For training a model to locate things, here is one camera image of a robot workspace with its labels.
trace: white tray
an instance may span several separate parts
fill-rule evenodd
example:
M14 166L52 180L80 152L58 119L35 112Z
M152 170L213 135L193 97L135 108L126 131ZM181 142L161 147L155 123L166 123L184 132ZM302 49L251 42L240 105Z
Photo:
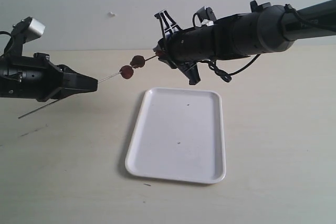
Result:
M140 177L221 181L226 172L221 97L212 91L148 90L125 166Z

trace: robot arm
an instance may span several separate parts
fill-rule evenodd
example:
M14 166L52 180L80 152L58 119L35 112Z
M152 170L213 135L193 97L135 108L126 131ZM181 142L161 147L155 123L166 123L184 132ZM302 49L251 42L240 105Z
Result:
M216 66L216 60L246 58L270 52L282 52L295 40L336 35L336 0L299 11L290 5L250 3L251 13L216 19L211 8L201 8L197 16L202 24L182 30L167 11L155 15L163 38L154 51L159 60L178 68L190 85L200 82L197 63L208 63L224 81L231 75Z
M10 41L0 57L0 97L30 98L39 102L94 92L98 80L79 74L66 65L55 66L48 54L22 56L23 44L42 36L45 26L28 17L13 26Z

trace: table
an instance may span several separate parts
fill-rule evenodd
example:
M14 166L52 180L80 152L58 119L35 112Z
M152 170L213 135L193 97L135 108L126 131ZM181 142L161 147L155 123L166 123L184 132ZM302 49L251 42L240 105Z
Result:
M1 223L335 223L336 46L261 56L223 82L202 81L157 60L95 93L36 114L33 100L1 99ZM137 51L55 51L53 63L102 79ZM227 71L249 59L221 62ZM134 178L125 154L143 91L214 90L223 99L227 173L218 184Z

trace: metal skewer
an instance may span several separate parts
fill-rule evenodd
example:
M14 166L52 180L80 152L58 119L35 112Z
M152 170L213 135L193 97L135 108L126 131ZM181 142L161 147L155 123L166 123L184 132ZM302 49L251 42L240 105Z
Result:
M156 55L154 55L154 56L152 56L152 57L150 57L150 58L148 58L148 59L145 59L145 61L151 60L151 59L153 59L153 58L155 58L155 57L156 57ZM107 77L105 77L104 79L101 79L100 81L98 81L98 83L101 83L101 82L103 82L103 81L106 81L106 80L108 80L108 79L111 79L111 78L113 78L113 77L115 77L115 76L117 76L117 75L119 75L119 74L121 74L121 71L119 71L119 72L117 72L117 73L114 73L114 74L112 74L112 75L110 75L110 76L107 76ZM46 107L48 107L48 106L50 106L50 105L53 105L53 104L55 104L56 102L59 102L59 101L61 101L61 100L63 100L63 99L59 99L59 100L53 101L53 102L51 102L51 103L48 103L48 104L46 104L46 105L44 105L44 106L41 106L41 107L39 107L39 108L37 108L37 109L35 109L35 110L32 110L32 111L30 111L30 112L28 112L28 113L26 113L26 114L24 114L24 115L19 116L18 119L21 119L21 118L24 118L24 117L26 117L26 116L28 116L28 115L31 115L31 114L33 114L33 113L35 113L35 112L37 112L37 111L39 111L39 110L41 110L41 109L44 109L44 108L46 108Z

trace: brown meatball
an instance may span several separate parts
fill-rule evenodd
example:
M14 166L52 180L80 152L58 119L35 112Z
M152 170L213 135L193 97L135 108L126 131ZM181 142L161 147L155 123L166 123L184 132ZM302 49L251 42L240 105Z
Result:
M134 70L131 66L123 66L120 70L121 76L123 76L125 79L130 79L133 76Z
M136 55L133 57L130 65L133 68L142 68L143 66L145 66L145 58L141 55Z

